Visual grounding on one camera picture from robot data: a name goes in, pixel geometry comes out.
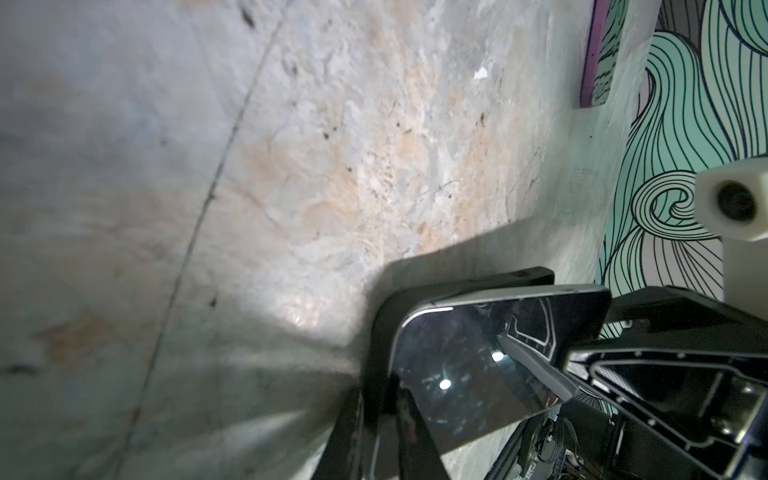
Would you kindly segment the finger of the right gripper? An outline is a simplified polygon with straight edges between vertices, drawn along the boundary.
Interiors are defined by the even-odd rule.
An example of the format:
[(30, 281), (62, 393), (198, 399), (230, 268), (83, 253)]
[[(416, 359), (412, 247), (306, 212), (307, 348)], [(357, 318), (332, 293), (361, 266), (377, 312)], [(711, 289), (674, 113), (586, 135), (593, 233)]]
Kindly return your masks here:
[(544, 356), (509, 334), (500, 350), (562, 401), (585, 389), (718, 479), (767, 476), (767, 336), (654, 333)]
[(652, 286), (618, 296), (607, 321), (630, 322), (631, 335), (673, 332), (688, 340), (707, 332), (721, 342), (767, 345), (765, 320), (682, 287)]

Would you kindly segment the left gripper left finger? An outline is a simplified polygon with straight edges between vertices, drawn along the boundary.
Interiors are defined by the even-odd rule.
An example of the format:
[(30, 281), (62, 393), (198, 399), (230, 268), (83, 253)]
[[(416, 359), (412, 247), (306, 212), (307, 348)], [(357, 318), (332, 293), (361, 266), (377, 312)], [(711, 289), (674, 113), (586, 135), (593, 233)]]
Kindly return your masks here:
[(360, 480), (364, 436), (364, 398), (360, 389), (346, 396), (312, 480)]

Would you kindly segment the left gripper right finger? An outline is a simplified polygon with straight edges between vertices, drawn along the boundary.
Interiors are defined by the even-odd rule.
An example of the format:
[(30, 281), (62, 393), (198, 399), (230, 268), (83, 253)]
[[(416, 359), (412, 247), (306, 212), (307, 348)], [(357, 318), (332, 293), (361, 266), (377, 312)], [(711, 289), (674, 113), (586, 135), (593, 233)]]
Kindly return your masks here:
[(410, 390), (396, 392), (395, 418), (398, 435), (399, 478), (402, 480), (449, 480), (440, 454)]

